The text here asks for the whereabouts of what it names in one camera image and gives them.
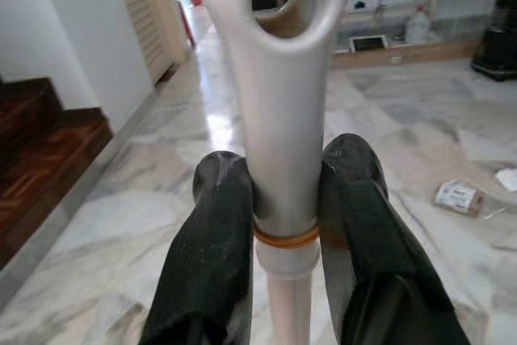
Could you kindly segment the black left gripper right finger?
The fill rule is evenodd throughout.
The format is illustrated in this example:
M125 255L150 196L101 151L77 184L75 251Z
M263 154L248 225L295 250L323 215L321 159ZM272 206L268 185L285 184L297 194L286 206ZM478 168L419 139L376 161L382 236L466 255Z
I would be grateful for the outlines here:
M466 344L418 239L389 202L372 147L353 133L325 147L318 227L339 344Z

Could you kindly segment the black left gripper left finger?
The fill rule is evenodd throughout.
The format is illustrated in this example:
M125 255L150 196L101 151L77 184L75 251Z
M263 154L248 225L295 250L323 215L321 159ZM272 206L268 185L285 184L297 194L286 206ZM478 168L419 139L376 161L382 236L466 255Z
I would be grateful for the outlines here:
M215 151L195 169L194 208L167 252L143 344L248 344L253 184L244 157Z

